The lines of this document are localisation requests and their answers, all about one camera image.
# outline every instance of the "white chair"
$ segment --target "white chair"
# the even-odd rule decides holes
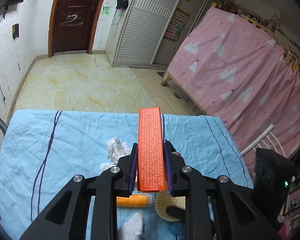
[[[271,124],[257,139],[255,139],[247,148],[245,148],[242,152],[240,152],[241,156],[245,156],[249,151],[251,151],[252,149],[254,150],[254,152],[256,152],[256,146],[258,146],[259,148],[264,148],[261,146],[261,142],[264,144],[264,146],[267,149],[270,149],[270,147],[272,148],[272,150],[274,150],[275,152],[278,152],[277,147],[275,146],[275,144],[272,142],[272,140],[270,139],[269,135],[271,135],[273,137],[273,139],[277,142],[277,144],[279,145],[282,154],[284,157],[286,157],[286,154],[281,146],[281,143],[279,142],[279,140],[276,138],[276,136],[274,136],[274,134],[272,133],[272,130],[274,129],[274,125]],[[268,139],[269,144],[267,144],[265,142],[265,138]]]

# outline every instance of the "metal screw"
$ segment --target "metal screw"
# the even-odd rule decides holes
[[[219,180],[222,183],[227,183],[229,181],[229,178],[227,176],[222,175],[219,177]]]
[[[118,166],[114,166],[114,167],[112,167],[112,168],[110,169],[110,171],[111,171],[112,173],[118,173],[118,172],[120,171],[120,168],[119,168]]]
[[[80,182],[83,179],[83,177],[81,175],[75,175],[73,177],[73,181],[74,182]]]
[[[189,173],[192,169],[189,166],[183,166],[181,169],[184,173]]]

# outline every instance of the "wooden door frame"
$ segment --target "wooden door frame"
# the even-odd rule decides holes
[[[101,11],[101,7],[104,0],[99,0],[91,27],[90,32],[90,38],[89,38],[89,44],[88,44],[88,54],[92,54],[92,46],[94,42],[94,36],[96,34],[97,29],[97,23]],[[48,57],[53,56],[53,29],[54,29],[54,20],[55,20],[55,14],[57,9],[58,0],[53,0],[52,7],[51,7],[51,14],[50,14],[50,22],[49,22],[49,32],[48,32]]]

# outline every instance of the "marble tile floor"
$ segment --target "marble tile floor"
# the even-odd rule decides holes
[[[192,115],[158,70],[112,68],[106,55],[73,54],[38,60],[22,87],[19,109],[138,113],[159,106],[163,114]]]

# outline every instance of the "dark brown door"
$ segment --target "dark brown door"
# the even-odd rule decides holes
[[[99,0],[58,0],[53,52],[87,50]]]

